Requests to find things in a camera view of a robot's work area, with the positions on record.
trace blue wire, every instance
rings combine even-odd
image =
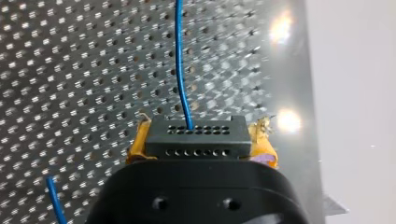
[[[191,112],[189,108],[189,102],[187,101],[186,90],[184,89],[183,80],[183,25],[182,25],[182,9],[183,0],[176,0],[176,16],[175,16],[175,33],[176,33],[176,77],[178,93],[180,95],[181,105],[183,106],[184,117],[186,118],[187,129],[193,129],[193,122],[191,118]]]
[[[56,193],[55,184],[53,182],[52,176],[47,176],[46,179],[47,187],[49,188],[49,197],[52,202],[53,211],[55,212],[56,219],[59,224],[67,224],[64,213],[62,212],[61,203],[59,202],[58,195]]]

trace metal plate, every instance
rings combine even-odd
[[[174,1],[8,0],[0,10],[0,222],[55,223],[51,174],[69,223],[83,223],[123,166],[138,113],[183,118]],[[323,223],[304,3],[190,0],[184,10],[193,116],[297,111],[301,131],[271,138],[311,222]]]

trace black plastic housing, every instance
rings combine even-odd
[[[305,224],[288,180],[253,161],[136,161],[106,182],[87,224]]]
[[[238,159],[250,153],[251,140],[243,116],[231,120],[196,120],[186,130],[184,120],[156,116],[146,139],[146,155],[159,159]]]

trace hole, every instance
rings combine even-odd
[[[175,155],[181,156],[183,154],[183,151],[181,149],[176,150]]]
[[[163,108],[162,107],[157,107],[157,113],[161,114],[163,112]]]
[[[201,156],[202,155],[202,151],[200,149],[197,149],[194,151],[194,155],[195,156]]]
[[[166,208],[168,208],[168,206],[168,201],[164,197],[155,198],[152,202],[152,207],[156,210],[165,210]]]
[[[134,79],[140,80],[140,79],[142,79],[142,75],[136,74],[136,75],[134,75]]]
[[[173,156],[175,154],[175,151],[172,149],[167,149],[165,151],[166,156]]]
[[[107,158],[110,158],[110,157],[112,157],[113,156],[113,151],[112,150],[106,150],[104,153],[103,153],[103,157],[105,158],[105,159],[107,159]]]
[[[220,154],[221,154],[221,151],[218,150],[218,149],[216,149],[216,150],[213,151],[213,155],[214,155],[214,156],[219,156]]]
[[[181,106],[180,106],[180,105],[175,105],[175,110],[176,110],[177,112],[179,112],[179,111],[181,110]]]
[[[202,33],[207,34],[209,33],[209,28],[205,27],[204,29],[202,29]]]
[[[207,149],[204,151],[204,156],[209,156],[211,154],[212,154],[212,150]]]
[[[236,201],[235,199],[229,198],[223,201],[223,206],[228,210],[236,211],[241,208],[241,203]]]
[[[222,155],[223,156],[229,156],[230,155],[230,150],[225,149],[224,151],[222,151]]]
[[[184,35],[191,35],[192,34],[192,31],[191,30],[186,30],[185,32],[184,32]]]
[[[209,46],[203,46],[202,47],[202,51],[209,51],[210,50],[210,47]]]
[[[143,92],[142,91],[138,91],[136,94],[137,98],[141,99],[143,96]]]

